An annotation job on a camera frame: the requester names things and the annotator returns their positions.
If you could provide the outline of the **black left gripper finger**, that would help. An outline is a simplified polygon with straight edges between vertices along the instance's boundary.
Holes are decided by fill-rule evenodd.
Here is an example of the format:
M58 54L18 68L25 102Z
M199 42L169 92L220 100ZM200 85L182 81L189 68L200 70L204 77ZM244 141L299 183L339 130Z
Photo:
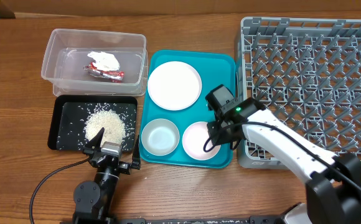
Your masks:
M131 168L136 170L140 170L141 168L141 158L139 153L139 135L135 140L135 144L133 148Z
M93 137L89 142L85 145L85 149L92 150L92 151L100 151L101 149L101 142L103 139L105 129L101 128L99 132Z

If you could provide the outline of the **grey bowl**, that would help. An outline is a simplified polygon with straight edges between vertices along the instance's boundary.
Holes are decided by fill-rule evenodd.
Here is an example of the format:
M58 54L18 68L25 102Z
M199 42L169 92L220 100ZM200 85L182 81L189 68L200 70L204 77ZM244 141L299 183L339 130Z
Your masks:
M166 156L178 146L180 133L177 126L168 119L154 119L142 130L141 143L148 153Z

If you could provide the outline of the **pink-white bowl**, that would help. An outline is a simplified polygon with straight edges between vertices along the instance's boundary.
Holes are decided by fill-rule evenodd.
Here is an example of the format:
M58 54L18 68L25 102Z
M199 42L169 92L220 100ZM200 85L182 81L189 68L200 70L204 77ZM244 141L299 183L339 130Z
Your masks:
M184 151L188 156L198 161L209 160L220 150L220 146L215 146L209 152L204 151L204 144L209 138L207 124L208 122L205 121L193 123L186 128L182 136Z

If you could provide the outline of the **red snack wrapper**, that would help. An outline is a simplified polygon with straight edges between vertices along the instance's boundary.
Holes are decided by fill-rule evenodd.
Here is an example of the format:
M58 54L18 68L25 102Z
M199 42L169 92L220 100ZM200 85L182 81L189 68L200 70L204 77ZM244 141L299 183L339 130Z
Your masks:
M123 81L124 72L122 71L103 71L97 69L92 63L83 67L84 70L88 72L89 75L96 78L105 78L109 79L112 82L120 83Z

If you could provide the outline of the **white napkin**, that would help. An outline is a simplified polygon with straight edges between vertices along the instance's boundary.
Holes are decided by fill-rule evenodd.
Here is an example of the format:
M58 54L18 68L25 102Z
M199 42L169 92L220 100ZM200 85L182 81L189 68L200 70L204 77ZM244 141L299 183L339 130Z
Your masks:
M93 59L92 64L99 70L118 71L120 69L120 63L113 54L90 52L87 56Z

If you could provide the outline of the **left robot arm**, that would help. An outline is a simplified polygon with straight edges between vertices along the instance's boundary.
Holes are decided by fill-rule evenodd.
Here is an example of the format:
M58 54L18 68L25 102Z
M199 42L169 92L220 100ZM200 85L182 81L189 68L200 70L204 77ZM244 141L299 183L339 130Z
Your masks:
M87 162L96 169L94 180L84 181L76 186L73 199L75 211L72 223L119 223L110 213L111 201L121 174L129 175L131 170L139 170L141 158L139 146L135 145L131 162L121 160L122 147L112 142L102 142L104 128L84 147Z

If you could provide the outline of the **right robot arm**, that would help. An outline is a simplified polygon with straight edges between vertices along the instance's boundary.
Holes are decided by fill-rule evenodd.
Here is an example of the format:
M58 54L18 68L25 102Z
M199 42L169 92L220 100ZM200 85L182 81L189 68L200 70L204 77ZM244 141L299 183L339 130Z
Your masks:
M282 223L361 223L361 161L337 156L283 124L259 101L207 97L214 146L245 139L270 152L305 186L306 202L290 208Z

